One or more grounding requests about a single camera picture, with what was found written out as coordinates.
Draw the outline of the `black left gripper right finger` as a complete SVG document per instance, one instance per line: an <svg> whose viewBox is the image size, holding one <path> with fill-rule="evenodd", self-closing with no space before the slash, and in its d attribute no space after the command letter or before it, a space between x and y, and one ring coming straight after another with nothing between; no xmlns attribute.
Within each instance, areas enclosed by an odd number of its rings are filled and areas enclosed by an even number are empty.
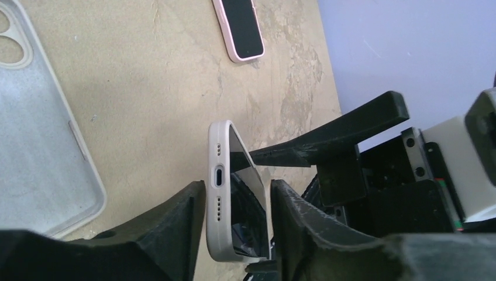
<svg viewBox="0 0 496 281"><path fill-rule="evenodd" d="M284 180L270 187L280 280L494 280L493 234L358 232L305 201Z"/></svg>

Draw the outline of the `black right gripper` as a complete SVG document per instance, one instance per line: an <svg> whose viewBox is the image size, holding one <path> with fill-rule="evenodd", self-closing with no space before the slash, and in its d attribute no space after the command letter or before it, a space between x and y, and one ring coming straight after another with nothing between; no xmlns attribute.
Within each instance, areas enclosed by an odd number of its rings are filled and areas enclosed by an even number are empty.
<svg viewBox="0 0 496 281"><path fill-rule="evenodd" d="M367 235L462 232L464 212L437 143L408 128L365 152L355 147L408 119L402 94L387 91L301 136L250 155L256 165L280 167L310 167L335 155L317 166L302 196Z"/></svg>

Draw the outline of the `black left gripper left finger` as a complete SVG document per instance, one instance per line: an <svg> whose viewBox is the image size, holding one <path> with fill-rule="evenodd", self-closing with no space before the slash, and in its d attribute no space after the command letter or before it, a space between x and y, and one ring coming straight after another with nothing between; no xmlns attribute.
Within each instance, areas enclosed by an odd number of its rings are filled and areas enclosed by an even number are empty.
<svg viewBox="0 0 496 281"><path fill-rule="evenodd" d="M1 231L2 280L192 280L205 214L203 181L92 239Z"/></svg>

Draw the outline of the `white phone case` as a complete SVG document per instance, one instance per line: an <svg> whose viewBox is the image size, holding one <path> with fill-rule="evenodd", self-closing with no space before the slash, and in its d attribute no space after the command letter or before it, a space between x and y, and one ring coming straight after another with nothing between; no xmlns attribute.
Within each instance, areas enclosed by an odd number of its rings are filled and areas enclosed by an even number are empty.
<svg viewBox="0 0 496 281"><path fill-rule="evenodd" d="M25 9L1 12L23 50L1 63L1 229L60 239L103 212L105 187Z"/></svg>

